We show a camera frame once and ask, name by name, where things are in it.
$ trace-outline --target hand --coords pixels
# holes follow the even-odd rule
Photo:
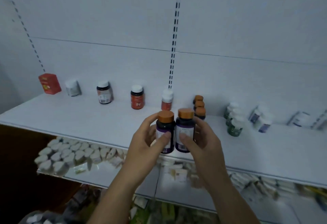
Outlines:
[[[156,125],[150,125],[157,118],[158,113],[148,116],[134,133],[125,163],[121,168],[124,180],[128,180],[134,190],[150,173],[160,153],[170,142],[171,133],[166,132],[150,147],[151,143],[156,139]]]
[[[200,118],[194,117],[197,124],[194,138],[181,133],[180,140],[187,147],[194,158],[198,176],[205,188],[210,192],[215,188],[217,180],[230,183],[219,138],[209,124]]]

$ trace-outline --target orange cap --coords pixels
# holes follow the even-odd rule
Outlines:
[[[195,110],[195,114],[200,116],[205,116],[205,108],[204,107],[197,107]]]
[[[203,101],[203,97],[201,95],[196,95],[194,98],[194,102],[196,101]]]
[[[195,108],[204,107],[204,102],[203,101],[196,101],[195,104],[194,104],[194,107]]]
[[[170,123],[174,121],[174,112],[162,110],[158,112],[158,120],[162,123]]]
[[[194,116],[194,111],[189,108],[178,109],[178,116],[184,119],[192,119]]]

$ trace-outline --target forearm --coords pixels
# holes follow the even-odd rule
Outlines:
[[[232,185],[229,178],[220,179],[220,184],[210,190],[219,219],[222,224],[260,223],[255,214]]]
[[[134,192],[134,186],[129,184],[125,172],[120,170],[87,224],[127,223]]]

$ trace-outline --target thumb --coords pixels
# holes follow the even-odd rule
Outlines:
[[[163,151],[164,147],[170,142],[171,132],[164,133],[159,139],[157,139],[156,143],[150,147],[150,150],[156,156],[159,156]]]
[[[191,137],[184,133],[180,133],[180,141],[187,147],[193,157],[198,154],[200,148]]]

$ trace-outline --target person's right hand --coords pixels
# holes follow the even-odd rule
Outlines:
[[[194,134],[196,143],[184,133],[180,133],[180,140],[192,154],[198,176],[210,192],[216,187],[217,181],[231,182],[219,138],[205,121],[197,117],[194,120],[197,124]]]

